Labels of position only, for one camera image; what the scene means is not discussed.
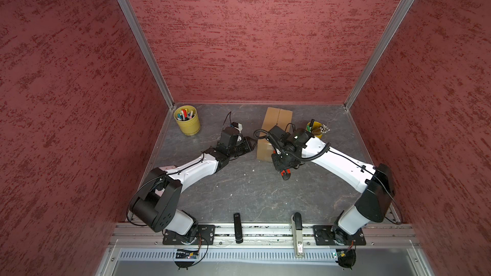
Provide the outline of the brown cardboard express box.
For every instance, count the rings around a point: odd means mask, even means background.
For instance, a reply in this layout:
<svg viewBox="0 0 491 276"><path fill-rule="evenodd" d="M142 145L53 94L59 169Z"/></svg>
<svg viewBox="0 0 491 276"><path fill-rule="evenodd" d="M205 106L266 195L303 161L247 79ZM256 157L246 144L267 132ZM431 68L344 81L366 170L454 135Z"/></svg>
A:
<svg viewBox="0 0 491 276"><path fill-rule="evenodd" d="M262 129L269 131L274 126L285 130L287 125L292 122L293 112L275 107L269 107L265 114ZM272 144L267 139L259 139L257 145L257 159L272 162L271 155L274 153Z"/></svg>

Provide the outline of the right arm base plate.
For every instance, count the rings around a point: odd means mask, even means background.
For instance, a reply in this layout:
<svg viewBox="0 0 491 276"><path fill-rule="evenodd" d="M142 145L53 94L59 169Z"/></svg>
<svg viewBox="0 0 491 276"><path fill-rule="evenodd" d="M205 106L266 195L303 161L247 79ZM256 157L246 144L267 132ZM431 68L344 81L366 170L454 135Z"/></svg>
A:
<svg viewBox="0 0 491 276"><path fill-rule="evenodd" d="M320 246L365 246L363 230L359 228L355 234L349 235L342 229L331 225L314 225L313 236L316 245Z"/></svg>

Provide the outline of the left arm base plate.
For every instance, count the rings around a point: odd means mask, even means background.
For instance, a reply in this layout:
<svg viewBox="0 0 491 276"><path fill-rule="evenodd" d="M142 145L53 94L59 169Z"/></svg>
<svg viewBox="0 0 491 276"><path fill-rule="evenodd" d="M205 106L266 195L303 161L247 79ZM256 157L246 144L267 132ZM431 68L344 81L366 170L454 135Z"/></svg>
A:
<svg viewBox="0 0 491 276"><path fill-rule="evenodd" d="M204 243L205 245L212 245L214 242L214 236L216 232L215 225L197 225L192 229L191 234L179 235L178 233L170 230L165 230L162 239L163 245L199 245Z"/></svg>

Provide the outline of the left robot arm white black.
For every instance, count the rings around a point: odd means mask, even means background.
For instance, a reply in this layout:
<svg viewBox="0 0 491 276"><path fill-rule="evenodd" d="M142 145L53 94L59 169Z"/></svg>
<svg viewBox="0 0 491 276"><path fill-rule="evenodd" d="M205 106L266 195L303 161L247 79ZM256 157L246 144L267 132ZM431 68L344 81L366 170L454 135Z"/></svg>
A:
<svg viewBox="0 0 491 276"><path fill-rule="evenodd" d="M229 150L211 147L183 166L151 170L130 200L129 212L157 233L168 230L181 236L194 236L198 222L178 209L181 193L222 170L231 160L252 152L256 146L257 140L245 137Z"/></svg>

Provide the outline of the red black utility knife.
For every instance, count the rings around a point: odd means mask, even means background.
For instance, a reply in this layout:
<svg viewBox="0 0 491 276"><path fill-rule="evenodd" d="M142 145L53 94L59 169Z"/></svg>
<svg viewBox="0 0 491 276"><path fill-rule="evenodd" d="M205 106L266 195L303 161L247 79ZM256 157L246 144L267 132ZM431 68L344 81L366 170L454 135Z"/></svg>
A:
<svg viewBox="0 0 491 276"><path fill-rule="evenodd" d="M289 180L291 177L290 169L284 169L280 172L280 174L283 180Z"/></svg>

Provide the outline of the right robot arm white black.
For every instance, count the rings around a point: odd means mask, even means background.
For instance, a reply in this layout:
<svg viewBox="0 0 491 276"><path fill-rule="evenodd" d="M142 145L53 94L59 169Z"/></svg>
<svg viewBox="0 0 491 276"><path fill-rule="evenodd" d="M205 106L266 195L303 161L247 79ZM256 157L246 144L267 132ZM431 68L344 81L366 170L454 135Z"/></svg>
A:
<svg viewBox="0 0 491 276"><path fill-rule="evenodd" d="M354 241L367 223L381 223L386 218L395 196L392 172L386 165L374 166L356 160L332 148L306 129L298 129L291 134L275 126L269 131L257 130L254 135L272 144L272 162L282 179L291 177L291 169L313 162L361 194L352 207L340 214L331 228L332 238L337 244L346 245Z"/></svg>

